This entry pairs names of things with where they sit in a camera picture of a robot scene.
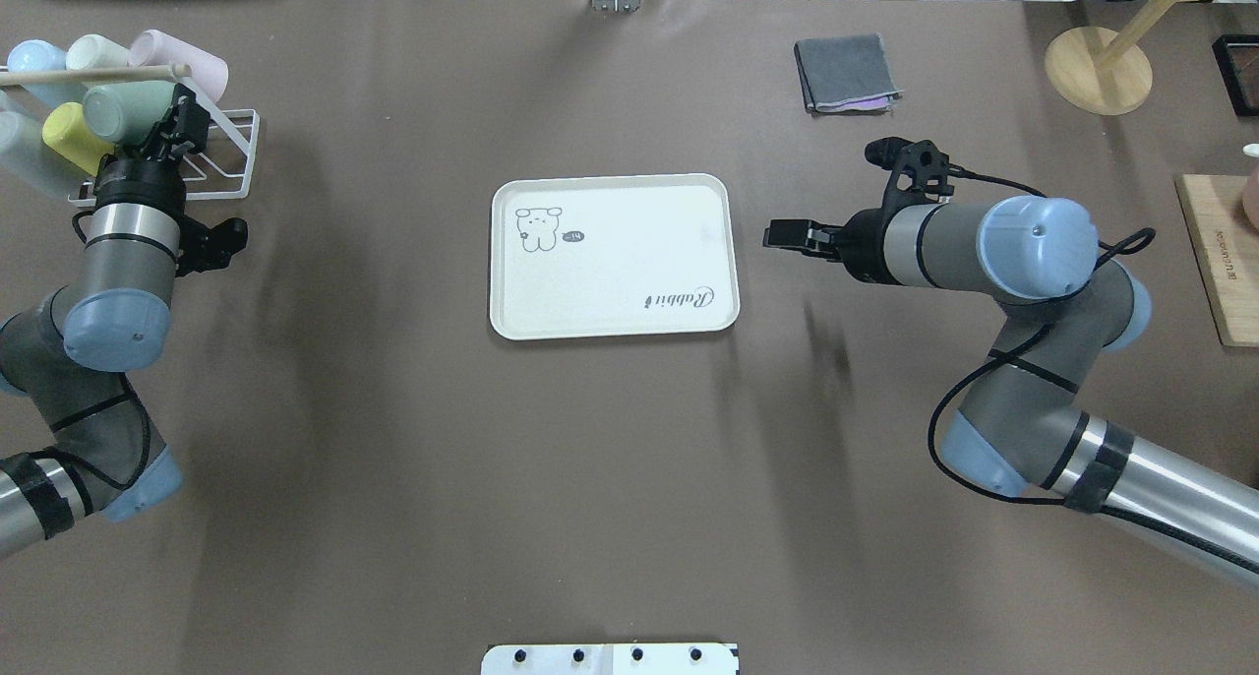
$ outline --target pink cup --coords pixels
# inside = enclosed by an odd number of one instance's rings
[[[228,64],[222,57],[210,55],[195,44],[184,43],[175,35],[154,29],[136,35],[135,42],[131,43],[127,65],[179,64],[191,65],[193,82],[212,101],[219,101],[223,97],[223,91],[228,88]]]
[[[1259,145],[1243,146],[1241,152],[1259,160]],[[1254,171],[1246,178],[1246,185],[1241,188],[1241,212],[1250,218],[1251,225],[1259,228],[1259,162],[1255,162]]]

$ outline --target yellow cup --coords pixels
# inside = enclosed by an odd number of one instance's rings
[[[44,120],[44,145],[64,156],[71,164],[78,165],[89,176],[96,176],[101,156],[113,154],[113,145],[102,141],[87,127],[83,120],[83,106],[68,101],[58,106]]]

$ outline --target cartoon bear drawing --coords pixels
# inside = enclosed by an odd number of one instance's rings
[[[555,248],[555,232],[559,230],[559,208],[526,208],[516,212],[516,228],[525,252],[550,252]]]

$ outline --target black cable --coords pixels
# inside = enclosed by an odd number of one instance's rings
[[[131,474],[125,484],[115,481],[103,470],[99,470],[89,460],[83,458],[76,453],[68,451],[62,451],[58,447],[48,447],[43,451],[31,452],[31,458],[52,458],[59,461],[63,465],[73,465],[98,479],[104,485],[112,487],[116,491],[126,491],[136,485],[140,476],[149,467],[149,453],[152,448],[152,418],[149,417],[149,411],[145,408],[144,402],[140,402],[140,397],[136,395],[135,388],[131,387],[131,380],[122,373],[118,373],[118,380],[122,384],[122,392],[127,395],[128,400],[132,402],[137,411],[140,411],[140,421],[142,421],[144,438],[140,447],[140,462],[136,465],[136,470]]]
[[[71,218],[71,227],[74,228],[74,234],[79,237],[81,243],[86,243],[87,235],[83,234],[83,228],[79,227],[79,220],[93,213],[96,213],[94,209],[81,209],[73,218]]]
[[[1098,257],[1093,268],[1102,268],[1103,263],[1110,262],[1112,258],[1115,258],[1115,254],[1137,254],[1142,249],[1146,249],[1152,241],[1155,241],[1155,228],[1143,227],[1139,228],[1139,230],[1133,232],[1133,234],[1117,241],[1113,246],[1108,246],[1102,241],[1098,241],[1098,247],[1105,249],[1105,252],[1102,253],[1102,257]]]
[[[1047,497],[1040,499],[1040,497],[1022,497],[1022,496],[1011,497],[976,486],[974,484],[972,484],[971,481],[968,481],[967,479],[962,477],[961,475],[956,474],[952,468],[946,466],[944,461],[940,460],[939,452],[935,451],[935,428],[939,424],[940,416],[943,416],[944,411],[948,408],[949,402],[953,402],[953,398],[959,395],[962,393],[962,389],[968,388],[971,383],[973,383],[973,380],[978,380],[980,378],[982,378],[982,375],[987,375],[998,366],[1002,366],[1010,363],[1011,360],[1020,358],[1026,351],[1029,351],[1029,349],[1035,348],[1036,344],[1042,341],[1045,339],[1045,335],[1049,335],[1051,330],[1054,330],[1054,324],[1045,324],[1044,326],[1040,326],[1040,330],[1032,334],[1030,339],[1026,339],[1026,341],[1019,344],[1019,346],[1011,349],[1011,351],[997,354],[983,365],[976,366],[976,369],[972,370],[969,375],[962,378],[962,380],[958,380],[956,385],[949,388],[949,392],[944,393],[944,397],[940,398],[939,404],[935,406],[935,411],[932,412],[932,419],[927,424],[927,452],[930,455],[932,462],[935,465],[937,468],[940,470],[942,474],[944,474],[949,479],[953,479],[953,481],[959,484],[961,486],[967,487],[967,490],[974,491],[985,497],[1000,501],[1015,501],[1015,504],[1020,505],[1065,504],[1064,499],[1047,499]]]
[[[1245,557],[1230,550],[1226,547],[1217,545],[1214,542],[1202,539],[1188,530],[1181,530],[1180,528],[1163,523],[1157,518],[1151,518],[1146,514],[1136,513],[1133,510],[1124,510],[1122,508],[1110,508],[1108,505],[1102,505],[1098,510],[1102,515],[1109,515],[1110,518],[1118,518],[1119,520],[1127,520],[1133,525],[1139,525],[1147,530],[1153,530],[1161,535],[1167,535],[1175,540],[1183,542],[1191,548],[1200,549],[1211,557],[1217,557],[1228,563],[1235,564],[1248,572],[1254,572],[1259,574],[1259,563],[1246,559]]]
[[[1042,194],[1042,191],[1036,190],[1034,186],[1024,185],[1024,183],[1011,181],[1007,178],[983,176],[983,174],[967,171],[967,169],[962,169],[961,165],[957,164],[949,164],[948,173],[953,178],[966,178],[966,180],[969,181],[995,183],[998,186],[1011,186],[1015,188],[1015,190],[1026,191],[1031,195],[1047,196]]]

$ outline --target robotic arm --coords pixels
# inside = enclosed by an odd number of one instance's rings
[[[162,122],[108,155],[78,280],[0,326],[0,389],[31,398],[54,446],[0,461],[0,558],[99,511],[125,520],[183,477],[126,370],[161,355],[175,277],[224,268],[248,228],[184,214],[185,154],[204,150],[209,115],[176,84]]]
[[[772,220],[764,246],[844,263],[859,281],[972,290],[1007,320],[988,363],[937,407],[928,447],[951,477],[986,496],[1063,505],[1147,528],[1173,552],[1259,589],[1259,491],[1074,407],[1100,353],[1127,346],[1149,320],[1149,295],[1115,254],[1152,232],[1103,246],[1088,213],[1065,199],[1017,195],[995,205],[949,203],[949,164],[930,141],[888,137],[865,151],[891,173],[880,209],[847,225]],[[1133,248],[1128,244],[1144,239]],[[935,447],[935,423],[969,387]],[[1061,497],[1022,497],[1035,484]]]

